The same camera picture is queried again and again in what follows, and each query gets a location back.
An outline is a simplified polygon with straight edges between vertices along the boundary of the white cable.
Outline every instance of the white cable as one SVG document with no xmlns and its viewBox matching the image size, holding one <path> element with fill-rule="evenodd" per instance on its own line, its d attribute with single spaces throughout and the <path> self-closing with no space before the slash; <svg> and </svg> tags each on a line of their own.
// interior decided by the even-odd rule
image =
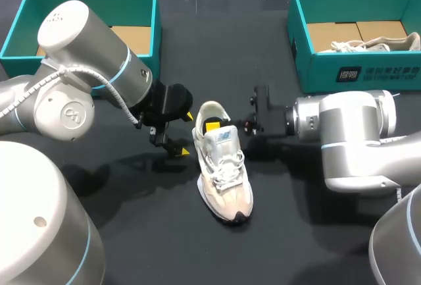
<svg viewBox="0 0 421 285">
<path fill-rule="evenodd" d="M 36 83 L 34 86 L 32 86 L 28 91 L 26 91 L 23 95 L 21 95 L 18 99 L 16 99 L 12 104 L 10 104 L 6 109 L 2 110 L 0 112 L 0 119 L 2 119 L 4 116 L 8 115 L 10 112 L 17 109 L 25 100 L 27 100 L 32 94 L 37 92 L 39 89 L 41 89 L 44 85 L 51 82 L 52 80 L 55 80 L 59 78 L 60 76 L 63 76 L 66 74 L 66 71 L 69 72 L 80 72 L 83 74 L 87 74 L 89 76 L 94 77 L 98 81 L 100 81 L 114 96 L 117 103 L 120 105 L 121 109 L 124 111 L 126 116 L 129 118 L 130 122 L 132 124 L 137 124 L 139 121 L 131 114 L 129 111 L 129 108 L 127 108 L 127 105 L 125 104 L 123 98 L 121 95 L 117 92 L 116 89 L 111 85 L 111 83 L 104 78 L 102 75 L 100 75 L 98 72 L 91 70 L 89 68 L 85 68 L 82 66 L 71 66 L 68 68 L 61 69 L 59 71 L 56 71 L 48 76 L 46 76 L 44 79 L 40 80 L 38 83 Z"/>
</svg>

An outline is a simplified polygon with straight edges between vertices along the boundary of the robot logo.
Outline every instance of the robot logo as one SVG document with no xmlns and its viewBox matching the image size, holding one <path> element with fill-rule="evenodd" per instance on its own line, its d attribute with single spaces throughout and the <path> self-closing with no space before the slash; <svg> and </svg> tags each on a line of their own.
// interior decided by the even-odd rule
<svg viewBox="0 0 421 285">
<path fill-rule="evenodd" d="M 86 108 L 79 102 L 70 102 L 61 111 L 61 122 L 68 129 L 80 128 L 86 119 Z"/>
<path fill-rule="evenodd" d="M 71 120 L 73 120 L 74 122 L 76 122 L 76 124 L 80 124 L 80 116 L 79 113 L 77 111 L 75 111 L 72 108 L 67 109 L 64 114 L 67 117 L 70 117 Z"/>
</svg>

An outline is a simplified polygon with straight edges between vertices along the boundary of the new balance logo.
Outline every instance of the new balance logo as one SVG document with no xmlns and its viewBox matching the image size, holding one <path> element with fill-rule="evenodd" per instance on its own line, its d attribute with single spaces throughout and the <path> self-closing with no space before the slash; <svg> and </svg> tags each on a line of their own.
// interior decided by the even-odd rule
<svg viewBox="0 0 421 285">
<path fill-rule="evenodd" d="M 216 139 L 216 142 L 217 143 L 224 142 L 224 141 L 230 139 L 230 136 L 231 136 L 231 130 L 229 132 L 223 132 L 223 133 L 218 135 L 218 138 Z"/>
</svg>

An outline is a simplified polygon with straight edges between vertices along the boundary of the logo on box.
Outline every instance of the logo on box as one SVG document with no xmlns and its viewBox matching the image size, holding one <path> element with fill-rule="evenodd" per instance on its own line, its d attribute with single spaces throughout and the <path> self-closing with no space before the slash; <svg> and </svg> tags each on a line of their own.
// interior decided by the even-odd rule
<svg viewBox="0 0 421 285">
<path fill-rule="evenodd" d="M 339 69 L 336 82 L 355 82 L 361 72 L 360 66 L 343 66 Z"/>
</svg>

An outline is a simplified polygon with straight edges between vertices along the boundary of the shoe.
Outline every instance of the shoe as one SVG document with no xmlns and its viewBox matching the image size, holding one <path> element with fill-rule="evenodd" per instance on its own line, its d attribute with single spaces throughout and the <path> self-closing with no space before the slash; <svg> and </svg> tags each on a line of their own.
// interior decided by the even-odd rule
<svg viewBox="0 0 421 285">
<path fill-rule="evenodd" d="M 379 37 L 364 43 L 360 40 L 352 40 L 346 43 L 331 43 L 332 49 L 321 51 L 321 53 L 360 53 L 365 51 L 419 51 L 421 50 L 421 39 L 418 33 L 411 33 L 406 38 Z"/>
<path fill-rule="evenodd" d="M 253 208 L 244 154 L 237 127 L 221 104 L 204 103 L 192 130 L 201 175 L 197 180 L 200 195 L 211 211 L 227 222 L 245 221 Z"/>
</svg>

